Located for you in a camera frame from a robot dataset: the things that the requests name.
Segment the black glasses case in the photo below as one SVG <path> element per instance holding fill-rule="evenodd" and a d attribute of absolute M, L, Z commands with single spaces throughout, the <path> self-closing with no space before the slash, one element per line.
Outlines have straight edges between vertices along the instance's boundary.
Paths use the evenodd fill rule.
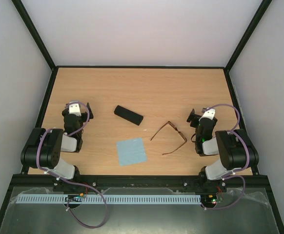
<path fill-rule="evenodd" d="M 114 110 L 114 114 L 139 126 L 141 122 L 143 121 L 143 116 L 140 114 L 137 114 L 131 110 L 128 110 L 122 106 L 117 105 L 117 107 Z"/>

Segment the blue cleaning cloth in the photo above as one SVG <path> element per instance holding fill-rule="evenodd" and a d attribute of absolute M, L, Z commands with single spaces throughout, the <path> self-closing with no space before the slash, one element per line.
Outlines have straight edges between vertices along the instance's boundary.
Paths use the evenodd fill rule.
<path fill-rule="evenodd" d="M 133 138 L 116 143 L 120 166 L 128 166 L 147 161 L 142 138 Z"/>

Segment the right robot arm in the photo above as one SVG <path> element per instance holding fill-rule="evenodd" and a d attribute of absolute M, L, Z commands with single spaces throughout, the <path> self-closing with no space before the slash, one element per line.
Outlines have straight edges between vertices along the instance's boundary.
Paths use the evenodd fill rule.
<path fill-rule="evenodd" d="M 193 109 L 187 122 L 195 128 L 195 139 L 191 141 L 196 153 L 199 156 L 219 156 L 214 163 L 202 167 L 198 174 L 197 184 L 203 192 L 214 192 L 218 186 L 223 188 L 223 178 L 258 165 L 258 152 L 244 129 L 216 131 L 212 136 L 217 123 L 214 109 L 202 115 Z"/>

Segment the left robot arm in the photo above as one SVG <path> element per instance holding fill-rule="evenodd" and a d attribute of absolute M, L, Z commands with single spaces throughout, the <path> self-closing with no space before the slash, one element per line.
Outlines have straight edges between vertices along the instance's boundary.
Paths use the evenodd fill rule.
<path fill-rule="evenodd" d="M 90 104 L 71 101 L 62 111 L 64 128 L 34 128 L 21 152 L 23 166 L 36 168 L 55 178 L 55 185 L 64 182 L 73 190 L 78 186 L 89 191 L 81 181 L 80 171 L 61 157 L 61 153 L 78 153 L 83 144 L 82 134 L 87 123 L 94 118 Z"/>

